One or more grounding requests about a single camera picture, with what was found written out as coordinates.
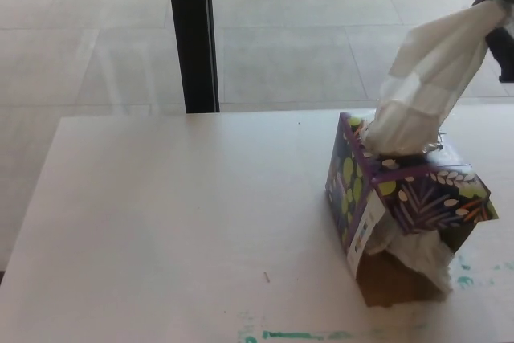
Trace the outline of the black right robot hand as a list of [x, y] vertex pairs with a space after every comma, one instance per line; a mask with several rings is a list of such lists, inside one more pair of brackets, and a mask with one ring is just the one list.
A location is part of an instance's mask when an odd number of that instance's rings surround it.
[[[487, 0], [475, 0], [477, 5]], [[513, 0], [499, 0], [507, 11], [507, 21], [492, 30], [486, 36], [486, 43], [494, 60], [500, 66], [499, 81], [503, 84], [513, 83], [513, 33], [508, 30], [508, 24], [513, 23]]]

